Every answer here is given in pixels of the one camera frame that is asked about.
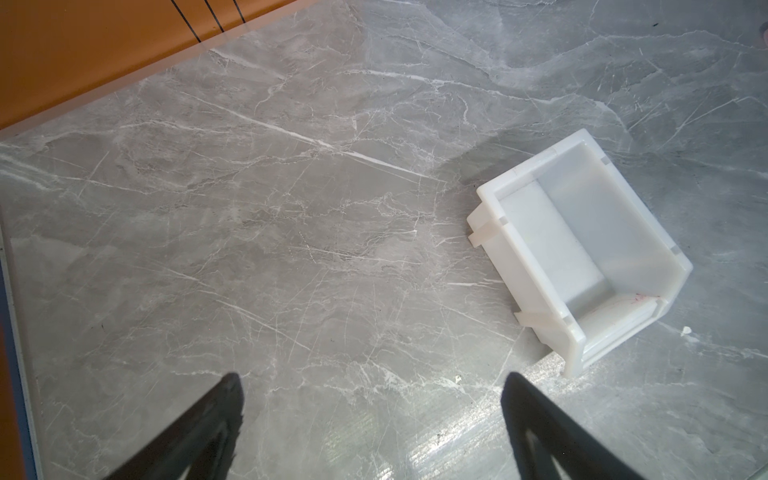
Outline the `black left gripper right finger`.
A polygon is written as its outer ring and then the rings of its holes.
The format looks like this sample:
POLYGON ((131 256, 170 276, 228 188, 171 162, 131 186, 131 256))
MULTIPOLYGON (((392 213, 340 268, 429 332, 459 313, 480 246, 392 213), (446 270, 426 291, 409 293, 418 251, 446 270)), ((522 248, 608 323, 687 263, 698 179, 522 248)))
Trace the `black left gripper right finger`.
POLYGON ((500 404, 522 479, 641 477, 522 374, 507 376, 500 404))

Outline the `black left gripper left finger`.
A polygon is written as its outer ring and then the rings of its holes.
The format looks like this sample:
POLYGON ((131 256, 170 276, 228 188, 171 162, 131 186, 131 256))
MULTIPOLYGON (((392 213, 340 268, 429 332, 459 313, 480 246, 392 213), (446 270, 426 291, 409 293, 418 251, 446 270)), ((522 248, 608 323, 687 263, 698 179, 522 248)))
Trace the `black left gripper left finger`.
POLYGON ((224 479, 243 422, 244 392, 230 372, 110 479, 224 479))

